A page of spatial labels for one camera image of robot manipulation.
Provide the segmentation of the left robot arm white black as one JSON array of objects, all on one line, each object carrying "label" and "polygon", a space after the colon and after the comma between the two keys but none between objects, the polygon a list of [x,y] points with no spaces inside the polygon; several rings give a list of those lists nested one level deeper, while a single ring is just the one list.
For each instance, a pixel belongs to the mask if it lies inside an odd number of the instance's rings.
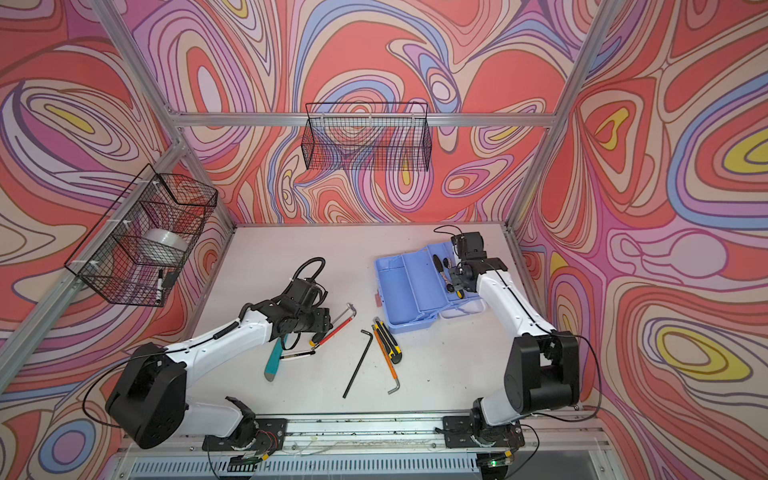
[{"label": "left robot arm white black", "polygon": [[322,257],[308,259],[279,295],[244,304],[223,327],[167,347],[139,347],[109,395],[106,413],[142,449],[177,435],[202,435],[211,447],[254,448],[262,432],[244,402],[233,396],[221,403],[200,402],[188,391],[217,367],[257,347],[276,343],[290,351],[304,333],[322,340],[332,328],[323,304],[327,291],[316,275],[303,271],[311,265],[322,270],[325,264]]}]

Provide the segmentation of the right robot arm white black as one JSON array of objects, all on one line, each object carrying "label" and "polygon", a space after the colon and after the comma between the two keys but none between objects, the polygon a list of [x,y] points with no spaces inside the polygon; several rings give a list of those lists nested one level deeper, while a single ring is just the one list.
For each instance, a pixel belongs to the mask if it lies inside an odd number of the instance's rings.
[{"label": "right robot arm white black", "polygon": [[503,386],[473,406],[480,425],[501,426],[576,405],[581,394],[578,339],[556,330],[534,309],[504,262],[488,256],[480,233],[459,233],[451,244],[454,286],[477,294],[512,338]]}]

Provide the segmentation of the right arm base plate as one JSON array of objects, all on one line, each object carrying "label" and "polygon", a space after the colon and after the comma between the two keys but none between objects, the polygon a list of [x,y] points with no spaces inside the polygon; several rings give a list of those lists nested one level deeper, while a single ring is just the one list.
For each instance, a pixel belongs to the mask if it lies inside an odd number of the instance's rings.
[{"label": "right arm base plate", "polygon": [[519,424],[487,426],[481,420],[466,415],[442,418],[442,425],[435,428],[442,435],[447,448],[505,448],[516,451],[526,444]]}]

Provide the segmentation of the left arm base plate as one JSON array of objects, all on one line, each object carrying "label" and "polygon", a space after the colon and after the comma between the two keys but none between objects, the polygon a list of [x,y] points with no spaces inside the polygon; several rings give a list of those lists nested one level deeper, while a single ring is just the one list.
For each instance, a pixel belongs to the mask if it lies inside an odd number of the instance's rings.
[{"label": "left arm base plate", "polygon": [[288,420],[257,418],[243,420],[228,437],[206,435],[202,450],[206,452],[274,453],[283,448]]}]

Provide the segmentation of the yellow black utility knife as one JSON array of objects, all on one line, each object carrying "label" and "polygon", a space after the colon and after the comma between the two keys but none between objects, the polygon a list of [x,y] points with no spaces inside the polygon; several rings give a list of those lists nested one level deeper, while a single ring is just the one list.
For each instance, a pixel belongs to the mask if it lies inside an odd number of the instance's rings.
[{"label": "yellow black utility knife", "polygon": [[387,354],[394,365],[398,365],[402,361],[402,350],[394,339],[387,325],[382,322],[378,317],[375,318],[375,326],[381,334],[382,341],[385,344]]}]

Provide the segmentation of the white pink tool box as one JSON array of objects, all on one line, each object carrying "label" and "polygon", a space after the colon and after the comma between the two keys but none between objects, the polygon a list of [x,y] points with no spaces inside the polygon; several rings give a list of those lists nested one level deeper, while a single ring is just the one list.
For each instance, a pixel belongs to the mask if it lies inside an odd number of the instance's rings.
[{"label": "white pink tool box", "polygon": [[448,260],[451,266],[455,264],[450,242],[375,260],[378,293],[392,333],[422,330],[439,319],[461,319],[486,310],[479,295],[466,293],[464,299],[459,299],[446,290],[433,264],[433,254]]}]

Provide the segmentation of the teal utility knife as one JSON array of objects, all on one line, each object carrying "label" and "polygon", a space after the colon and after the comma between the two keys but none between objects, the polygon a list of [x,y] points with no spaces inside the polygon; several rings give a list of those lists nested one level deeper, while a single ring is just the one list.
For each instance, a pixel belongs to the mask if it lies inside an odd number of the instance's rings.
[{"label": "teal utility knife", "polygon": [[274,342],[273,349],[263,371],[264,378],[268,382],[273,382],[275,380],[283,352],[284,341],[282,337],[278,337]]}]

